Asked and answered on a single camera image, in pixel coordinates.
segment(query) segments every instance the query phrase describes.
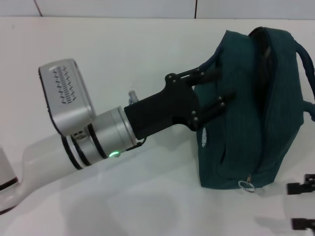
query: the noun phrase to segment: fabric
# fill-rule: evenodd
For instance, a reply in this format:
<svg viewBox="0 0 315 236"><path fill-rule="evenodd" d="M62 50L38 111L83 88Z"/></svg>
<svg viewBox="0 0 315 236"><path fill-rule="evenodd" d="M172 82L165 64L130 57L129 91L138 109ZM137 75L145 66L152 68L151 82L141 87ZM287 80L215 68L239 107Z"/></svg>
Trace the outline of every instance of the fabric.
<svg viewBox="0 0 315 236"><path fill-rule="evenodd" d="M201 106L236 92L226 112L197 132L203 187L239 188L238 181L248 176L255 187L274 181L304 122L303 112L315 120L315 106L303 101L296 52L314 91L310 56L283 30L256 28L249 36L227 31L215 54L200 66L203 71L222 68L222 80L195 87Z"/></svg>

